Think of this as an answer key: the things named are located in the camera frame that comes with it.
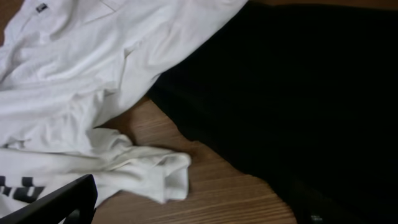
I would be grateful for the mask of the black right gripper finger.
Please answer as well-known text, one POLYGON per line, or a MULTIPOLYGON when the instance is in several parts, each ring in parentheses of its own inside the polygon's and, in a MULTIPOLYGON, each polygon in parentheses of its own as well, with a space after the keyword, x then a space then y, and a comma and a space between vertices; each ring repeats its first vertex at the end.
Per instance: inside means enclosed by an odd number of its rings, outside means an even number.
POLYGON ((91 224, 98 196, 94 177, 83 175, 39 198, 43 187, 36 187, 32 177, 23 177, 14 199, 28 205, 1 218, 1 224, 74 223, 91 224))

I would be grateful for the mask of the white printed t-shirt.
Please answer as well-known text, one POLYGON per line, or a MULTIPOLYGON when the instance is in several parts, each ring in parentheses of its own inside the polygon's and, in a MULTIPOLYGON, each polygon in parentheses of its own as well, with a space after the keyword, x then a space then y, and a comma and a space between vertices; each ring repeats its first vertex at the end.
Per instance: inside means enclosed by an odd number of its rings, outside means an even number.
POLYGON ((244 6, 242 0, 28 0, 1 47, 1 215, 91 174, 123 190, 188 195, 190 156, 104 127, 244 6))

